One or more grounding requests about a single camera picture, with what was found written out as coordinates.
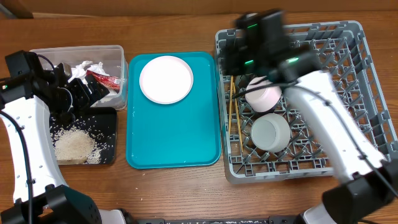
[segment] wooden table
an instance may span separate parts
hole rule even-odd
[[[215,34],[232,27],[239,15],[102,17],[0,21],[0,58],[24,49],[79,45],[124,48],[129,62],[144,53],[206,51]],[[288,24],[359,21],[368,39],[392,120],[398,128],[398,12],[319,12],[287,14]],[[0,78],[9,73],[0,59]],[[320,202],[337,185],[332,177],[232,185],[223,160],[210,167],[135,170],[125,158],[126,110],[120,111],[117,158],[111,166],[61,166],[75,190],[89,195],[99,208],[122,207],[135,217],[249,218],[298,214]],[[12,206],[12,159],[7,134],[0,125],[0,210]],[[398,202],[368,219],[397,223]]]

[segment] chopstick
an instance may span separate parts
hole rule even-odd
[[[241,146],[241,151],[243,153],[243,144],[242,144],[242,134],[241,134],[241,122],[239,120],[239,109],[238,109],[238,99],[235,100],[235,113],[236,113],[236,119],[238,120],[238,133],[239,133],[239,143]]]
[[[228,119],[228,132],[229,137],[231,137],[231,120],[232,120],[232,92],[234,85],[234,77],[231,75],[231,85],[229,86],[229,119]]]

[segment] dish rack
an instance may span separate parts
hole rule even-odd
[[[374,146],[388,160],[398,158],[398,141],[377,78],[363,28],[356,21],[322,22],[285,26],[292,46],[309,45],[329,70],[337,93],[347,110]],[[236,112],[228,130],[229,86],[231,77],[223,73],[223,49],[240,38],[241,31],[220,30],[216,34],[215,59],[223,140],[225,174],[233,184],[271,182],[300,177],[333,175],[322,145],[314,138],[298,109],[282,96],[275,112],[290,126],[291,140],[280,152],[257,149],[250,138],[252,123],[260,117],[244,97],[238,101],[243,152],[239,146]],[[236,77],[236,91],[244,91],[253,75]]]

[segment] white tissue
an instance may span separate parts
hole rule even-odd
[[[105,73],[104,69],[102,68],[103,65],[104,63],[100,62],[98,64],[91,65],[90,68],[87,68],[87,70],[90,70],[100,75],[109,76],[107,73]]]
[[[103,65],[104,65],[104,63],[102,63],[102,62],[99,62],[98,64],[93,64],[92,61],[84,61],[80,65],[77,65],[75,68],[72,68],[72,77],[68,80],[68,82],[71,82],[74,78],[80,78],[81,81],[85,85],[87,85],[87,81],[85,79],[87,70],[90,70],[90,71],[95,72],[100,75],[109,76],[104,71]],[[117,93],[113,89],[108,88],[108,90],[109,90],[109,94],[107,96],[117,95]]]

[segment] blue tray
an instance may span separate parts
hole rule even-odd
[[[152,59],[164,55],[184,60],[193,86],[181,101],[160,105],[148,100],[139,76]],[[126,159],[136,169],[206,166],[221,154],[215,63],[205,52],[138,55],[130,62]]]

